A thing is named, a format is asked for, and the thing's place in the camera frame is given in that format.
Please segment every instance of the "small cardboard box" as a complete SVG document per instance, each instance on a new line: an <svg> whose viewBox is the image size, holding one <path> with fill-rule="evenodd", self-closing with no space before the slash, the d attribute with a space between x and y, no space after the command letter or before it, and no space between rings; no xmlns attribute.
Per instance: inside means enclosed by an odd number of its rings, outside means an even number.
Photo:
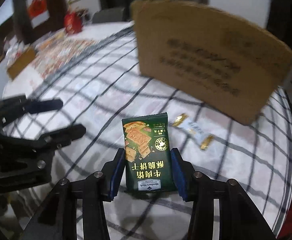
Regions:
<svg viewBox="0 0 292 240"><path fill-rule="evenodd" d="M16 76L19 75L20 72L23 71L27 65L32 62L36 57L36 52L32 48L28 48L25 50L16 60L15 62L8 67L7 73L9 77L14 80Z"/></svg>
<svg viewBox="0 0 292 240"><path fill-rule="evenodd" d="M132 4L140 71L251 124L292 64L268 31L226 12L178 0Z"/></svg>

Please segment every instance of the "silver screw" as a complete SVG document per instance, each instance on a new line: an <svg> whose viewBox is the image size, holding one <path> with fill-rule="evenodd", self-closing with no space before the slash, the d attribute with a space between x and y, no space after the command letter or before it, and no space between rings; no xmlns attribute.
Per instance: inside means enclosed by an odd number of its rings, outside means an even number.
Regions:
<svg viewBox="0 0 292 240"><path fill-rule="evenodd" d="M51 136L47 136L47 137L44 138L44 140L45 140L46 143L49 143L49 142L51 142L52 137Z"/></svg>
<svg viewBox="0 0 292 240"><path fill-rule="evenodd" d="M195 171L194 172L194 177L201 178L202 176L203 176L203 173L201 173L200 171Z"/></svg>
<svg viewBox="0 0 292 240"><path fill-rule="evenodd" d="M233 185L233 186L235 186L237 184L237 180L235 180L235 179L229 179L228 183L231 184L231 185Z"/></svg>
<svg viewBox="0 0 292 240"><path fill-rule="evenodd" d="M46 166L46 163L43 160L37 162L37 167L43 169Z"/></svg>
<svg viewBox="0 0 292 240"><path fill-rule="evenodd" d="M61 179L61 180L59 181L59 184L60 184L60 185L65 185L65 184L67 184L67 182L68 182L68 179Z"/></svg>
<svg viewBox="0 0 292 240"><path fill-rule="evenodd" d="M94 176L96 177L96 178L100 178L101 176L103 176L104 175L104 173L102 172L102 171L95 171L94 172Z"/></svg>

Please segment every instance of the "patterned cloth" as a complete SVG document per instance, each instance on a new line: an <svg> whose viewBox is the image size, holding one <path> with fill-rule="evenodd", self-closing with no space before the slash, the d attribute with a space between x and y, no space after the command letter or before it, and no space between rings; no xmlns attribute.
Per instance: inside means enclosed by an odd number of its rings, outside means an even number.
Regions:
<svg viewBox="0 0 292 240"><path fill-rule="evenodd" d="M17 192L30 216L54 184L86 178L124 147L121 119L168 113L170 147L177 147L194 168L221 181L235 178L278 235L292 197L292 117L285 94L275 91L251 126L243 126L182 91L139 75L136 38L131 28L87 49L81 56L46 79L33 97L61 98L56 112L26 115L10 133L36 138L39 134L72 123L87 128L85 136L56 151L52 182ZM172 127L181 113L215 135L207 151L183 130ZM118 196L104 203L111 239L183 239L190 222L192 203L177 192L144 195L128 193L125 174ZM81 202L78 202L78 239L83 238ZM215 201L214 239L218 239L219 208Z"/></svg>

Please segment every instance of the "candy wrapper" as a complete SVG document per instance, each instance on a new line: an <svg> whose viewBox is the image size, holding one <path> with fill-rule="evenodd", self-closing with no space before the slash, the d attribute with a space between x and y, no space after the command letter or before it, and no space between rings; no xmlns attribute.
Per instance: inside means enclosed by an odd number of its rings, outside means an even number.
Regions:
<svg viewBox="0 0 292 240"><path fill-rule="evenodd" d="M167 113L123 119L127 192L176 190L171 169Z"/></svg>
<svg viewBox="0 0 292 240"><path fill-rule="evenodd" d="M186 114L181 114L180 116L178 116L174 121L173 126L177 126L185 130L197 141L202 150L206 150L209 147L211 141L214 139L213 135L205 133L197 125L197 123L193 122Z"/></svg>

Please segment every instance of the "table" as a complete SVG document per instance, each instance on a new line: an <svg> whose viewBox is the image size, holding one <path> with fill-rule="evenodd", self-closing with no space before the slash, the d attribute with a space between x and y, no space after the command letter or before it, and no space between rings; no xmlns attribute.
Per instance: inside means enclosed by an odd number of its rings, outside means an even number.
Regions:
<svg viewBox="0 0 292 240"><path fill-rule="evenodd" d="M31 94L42 100L61 98L64 107L26 115L9 134L35 138L72 123L82 123L87 133L56 151L50 184L18 192L23 218L38 208L59 179L84 179L113 159L117 149L124 147L122 118L167 112L170 147L177 147L184 160L213 179L238 180L277 236L292 198L292 117L283 90L279 87L270 96L251 126L243 126L182 91L140 76L136 46L132 28L124 29L89 48ZM207 151L172 127L181 113L215 135ZM124 175L118 196L104 203L111 239L184 238L192 203L183 202L176 192L163 193L158 199L148 195L135 199L125 188ZM78 207L77 234L82 239L80 202ZM213 239L218 239L218 220L216 201Z"/></svg>

